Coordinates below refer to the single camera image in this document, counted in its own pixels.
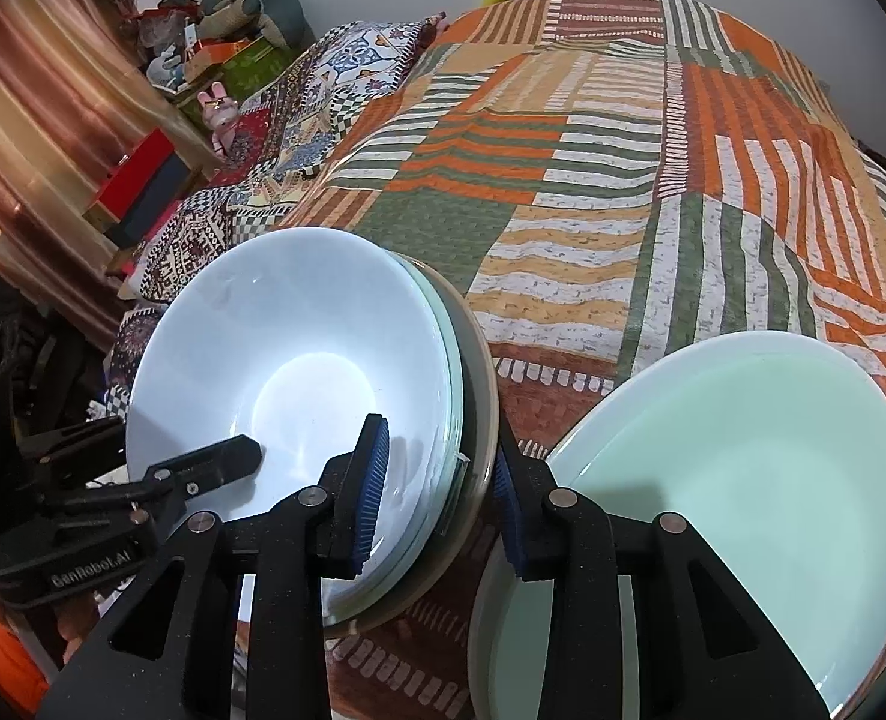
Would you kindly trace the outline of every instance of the stuffed toy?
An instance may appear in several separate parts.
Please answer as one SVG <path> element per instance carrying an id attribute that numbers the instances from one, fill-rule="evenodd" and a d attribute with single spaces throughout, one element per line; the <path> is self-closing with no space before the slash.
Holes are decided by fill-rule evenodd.
<path id="1" fill-rule="evenodd" d="M 153 86 L 163 92 L 174 93 L 180 88 L 184 80 L 184 67 L 176 45 L 168 47 L 149 63 L 146 77 Z"/>
<path id="2" fill-rule="evenodd" d="M 200 6 L 200 39 L 223 38 L 250 23 L 278 49 L 298 50 L 310 37 L 299 0 L 203 0 Z"/>
<path id="3" fill-rule="evenodd" d="M 212 130 L 212 150 L 216 156 L 226 159 L 237 136 L 240 122 L 240 104 L 226 94 L 226 88 L 219 81 L 211 86 L 212 95 L 206 91 L 196 95 L 203 108 L 203 122 Z"/>

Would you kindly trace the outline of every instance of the light green plate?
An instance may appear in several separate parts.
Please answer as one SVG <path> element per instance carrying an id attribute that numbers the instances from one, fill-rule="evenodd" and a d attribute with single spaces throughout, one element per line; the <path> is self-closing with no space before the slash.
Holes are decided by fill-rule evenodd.
<path id="1" fill-rule="evenodd" d="M 689 346 L 616 389 L 547 461 L 608 512 L 689 519 L 831 713 L 872 669 L 886 643 L 886 398 L 839 351 L 777 332 Z M 470 640 L 477 717 L 536 717 L 550 600 L 551 584 L 524 586 L 494 552 Z M 634 718 L 627 608 L 624 660 Z"/>

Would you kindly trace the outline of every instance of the brown curtain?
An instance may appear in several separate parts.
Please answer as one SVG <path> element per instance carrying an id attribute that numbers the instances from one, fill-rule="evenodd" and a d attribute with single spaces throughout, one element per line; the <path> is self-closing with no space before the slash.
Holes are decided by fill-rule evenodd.
<path id="1" fill-rule="evenodd" d="M 82 214 L 109 170 L 161 127 L 190 165 L 205 141 L 134 66 L 107 1 L 0 0 L 0 272 L 108 347 L 122 308 L 115 247 Z"/>

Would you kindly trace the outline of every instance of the stack of bowls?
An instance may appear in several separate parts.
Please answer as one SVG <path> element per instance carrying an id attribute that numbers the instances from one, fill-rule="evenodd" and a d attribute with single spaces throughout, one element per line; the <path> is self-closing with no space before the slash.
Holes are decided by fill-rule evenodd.
<path id="1" fill-rule="evenodd" d="M 466 303 L 426 266 L 349 233 L 297 228 L 219 257 L 163 315 L 137 372 L 127 466 L 235 435 L 264 447 L 257 474 L 191 498 L 187 514 L 268 511 L 350 451 L 363 418 L 389 422 L 370 560 L 324 580 L 329 635 L 402 611 L 453 560 L 489 482 L 496 381 Z M 248 619 L 252 581 L 240 618 Z"/>

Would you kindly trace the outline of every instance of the white bowl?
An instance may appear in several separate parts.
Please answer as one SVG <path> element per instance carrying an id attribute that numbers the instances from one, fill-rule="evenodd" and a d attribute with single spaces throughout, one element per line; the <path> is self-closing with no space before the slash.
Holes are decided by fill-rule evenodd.
<path id="1" fill-rule="evenodd" d="M 390 456 L 372 555 L 355 583 L 325 583 L 336 603 L 365 586 L 411 526 L 449 424 L 449 379 L 432 309 L 387 252 L 339 230 L 269 233 L 206 266 L 160 320 L 134 381 L 130 477 L 248 435 L 264 447 L 257 474 L 188 509 L 261 514 L 315 484 L 327 460 L 353 449 L 365 415 L 381 413 Z"/>
<path id="2" fill-rule="evenodd" d="M 608 512 L 690 520 L 831 714 L 872 669 L 886 644 L 886 398 L 833 347 L 766 331 L 688 346 L 607 396 L 547 462 L 557 484 Z M 551 598 L 549 583 L 516 581 L 494 552 L 469 647 L 477 717 L 536 717 Z M 626 612 L 629 720 L 638 694 Z"/>
<path id="3" fill-rule="evenodd" d="M 417 504 L 406 533 L 396 542 L 379 568 L 367 575 L 365 583 L 346 587 L 345 581 L 333 581 L 322 589 L 323 602 L 329 614 L 323 618 L 324 626 L 336 625 L 343 620 L 357 617 L 382 598 L 413 565 L 416 557 L 426 546 L 443 506 L 453 486 L 456 474 L 457 452 L 463 434 L 463 371 L 460 367 L 459 345 L 456 343 L 453 323 L 443 301 L 427 277 L 421 274 L 406 258 L 390 252 L 390 256 L 409 274 L 430 304 L 440 336 L 446 347 L 449 373 L 450 419 L 442 426 L 430 453 L 430 470 L 423 485 L 423 493 Z"/>

